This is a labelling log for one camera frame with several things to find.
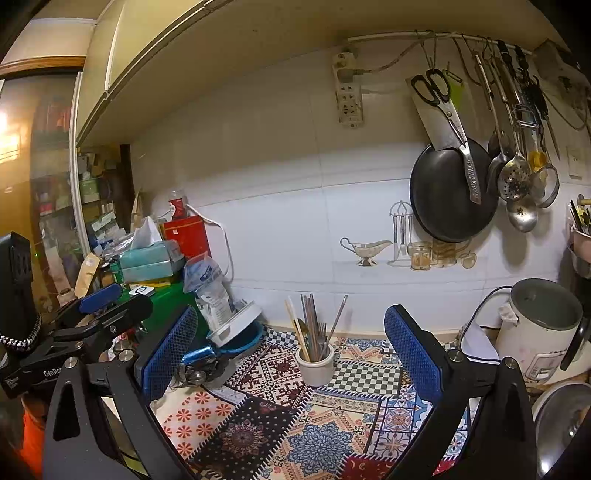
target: black frying pan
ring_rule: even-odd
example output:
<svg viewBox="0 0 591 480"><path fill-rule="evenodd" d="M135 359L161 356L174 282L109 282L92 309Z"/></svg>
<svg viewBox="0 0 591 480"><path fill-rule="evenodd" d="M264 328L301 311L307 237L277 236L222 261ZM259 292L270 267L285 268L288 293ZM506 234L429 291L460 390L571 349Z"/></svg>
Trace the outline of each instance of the black frying pan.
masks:
<svg viewBox="0 0 591 480"><path fill-rule="evenodd" d="M499 197L486 192L491 158L484 148L468 139L478 175L482 203L470 201L464 163L457 150L435 150L429 145L419 155L410 176L410 202L416 220L431 236L449 243L464 242L492 220Z"/></svg>

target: white cabinet door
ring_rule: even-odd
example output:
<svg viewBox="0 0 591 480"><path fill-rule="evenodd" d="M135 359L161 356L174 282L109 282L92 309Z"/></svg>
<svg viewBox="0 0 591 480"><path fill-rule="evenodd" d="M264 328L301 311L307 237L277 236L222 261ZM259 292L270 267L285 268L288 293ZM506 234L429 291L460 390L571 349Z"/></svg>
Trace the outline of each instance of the white cabinet door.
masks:
<svg viewBox="0 0 591 480"><path fill-rule="evenodd" d="M92 35L80 84L76 136L99 101L106 96L109 56L124 0L115 0L99 18Z"/></svg>
<svg viewBox="0 0 591 480"><path fill-rule="evenodd" d="M117 29L109 87L198 0L126 0Z"/></svg>

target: white container lid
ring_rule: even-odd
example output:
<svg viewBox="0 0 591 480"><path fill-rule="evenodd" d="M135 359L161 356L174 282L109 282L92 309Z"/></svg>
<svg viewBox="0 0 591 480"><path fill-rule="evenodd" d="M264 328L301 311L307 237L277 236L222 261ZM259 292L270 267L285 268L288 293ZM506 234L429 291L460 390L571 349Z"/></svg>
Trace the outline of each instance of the white container lid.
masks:
<svg viewBox="0 0 591 480"><path fill-rule="evenodd" d="M253 301L242 310L235 313L226 323L207 336L217 346L222 346L232 340L236 335L248 327L260 314L261 308Z"/></svg>

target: white cable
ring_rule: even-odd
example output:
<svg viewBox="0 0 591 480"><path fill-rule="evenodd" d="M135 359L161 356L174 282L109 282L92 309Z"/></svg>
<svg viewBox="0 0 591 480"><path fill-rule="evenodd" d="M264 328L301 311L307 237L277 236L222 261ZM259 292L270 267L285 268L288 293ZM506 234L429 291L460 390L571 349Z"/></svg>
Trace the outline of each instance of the white cable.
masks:
<svg viewBox="0 0 591 480"><path fill-rule="evenodd" d="M230 270L230 265L232 265L232 254L230 253L230 243L228 242L228 235L226 233L226 229L223 227L223 225L221 223L218 223L215 220L211 220L210 218L207 218L204 214L200 213L195 207L192 207L188 203L186 204L186 207L189 210L191 210L195 215L199 215L203 219L204 222L210 223L211 225L218 226L222 230L223 239L226 242L226 251L228 252L228 264L226 266L226 269L223 271L223 274L224 274L224 276L227 275Z"/></svg>
<svg viewBox="0 0 591 480"><path fill-rule="evenodd" d="M173 208L170 207L168 210L166 210L166 212L164 212L162 215L152 215L152 217L156 217L155 220L160 220L161 218L166 217L169 213L173 212Z"/></svg>

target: green box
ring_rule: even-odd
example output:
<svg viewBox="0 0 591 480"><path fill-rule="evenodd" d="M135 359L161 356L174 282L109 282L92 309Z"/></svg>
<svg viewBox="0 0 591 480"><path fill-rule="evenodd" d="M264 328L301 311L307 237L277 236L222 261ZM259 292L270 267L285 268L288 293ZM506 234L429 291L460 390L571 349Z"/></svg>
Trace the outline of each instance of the green box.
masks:
<svg viewBox="0 0 591 480"><path fill-rule="evenodd" d="M119 298L117 303L123 303L129 300L129 292L124 290L123 295ZM197 312L197 335L205 337L209 332L207 322L199 312L199 309L195 305L195 296L191 293L183 293L183 283L173 283L168 287L156 288L153 295L150 296L152 304L154 305L154 311L152 315L145 319L142 323L144 327L151 332L152 330L158 329L168 316L179 306L179 305L191 305Z"/></svg>

